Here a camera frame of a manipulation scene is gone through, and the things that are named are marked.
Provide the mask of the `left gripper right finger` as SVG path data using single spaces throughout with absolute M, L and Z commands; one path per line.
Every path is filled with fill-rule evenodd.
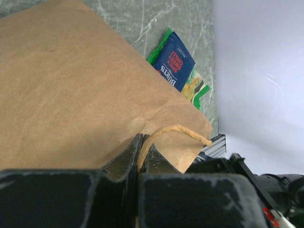
M 141 228 L 264 228 L 258 195 L 231 173 L 182 174 L 152 146 L 139 176 Z

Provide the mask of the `green cassava chips bag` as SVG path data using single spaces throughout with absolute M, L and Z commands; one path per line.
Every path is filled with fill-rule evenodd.
M 160 41 L 158 47 L 156 47 L 151 54 L 147 58 L 147 62 L 151 65 L 154 64 L 155 60 L 157 59 L 158 55 L 161 52 L 165 42 L 167 41 L 169 35 L 174 32 L 170 28 L 167 29 L 165 35 L 163 36 L 162 40 Z M 195 66 L 190 73 L 190 76 L 183 88 L 180 92 L 184 95 L 184 97 L 192 103 L 197 109 L 201 108 L 200 98 L 205 95 L 210 90 L 209 85 L 207 85 L 202 78 L 202 76 L 197 72 Z

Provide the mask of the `brown paper bag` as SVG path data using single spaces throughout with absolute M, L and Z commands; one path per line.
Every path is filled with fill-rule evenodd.
M 80 0 L 0 20 L 0 167 L 99 168 L 137 133 L 185 172 L 207 118 Z

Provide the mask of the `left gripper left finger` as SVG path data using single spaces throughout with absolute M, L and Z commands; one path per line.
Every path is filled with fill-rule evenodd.
M 10 169 L 0 173 L 3 228 L 133 228 L 137 134 L 98 169 Z

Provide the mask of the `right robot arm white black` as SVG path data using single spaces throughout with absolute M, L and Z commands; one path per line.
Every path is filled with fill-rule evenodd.
M 254 186 L 269 228 L 282 228 L 282 216 L 296 228 L 304 226 L 304 176 L 301 174 L 254 174 L 245 159 L 234 153 L 229 159 L 200 153 L 187 173 L 232 173 L 246 177 Z

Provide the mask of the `blue white snack bag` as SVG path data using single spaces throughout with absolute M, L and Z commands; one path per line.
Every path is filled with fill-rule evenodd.
M 178 35 L 172 32 L 152 66 L 181 92 L 195 66 L 195 61 Z

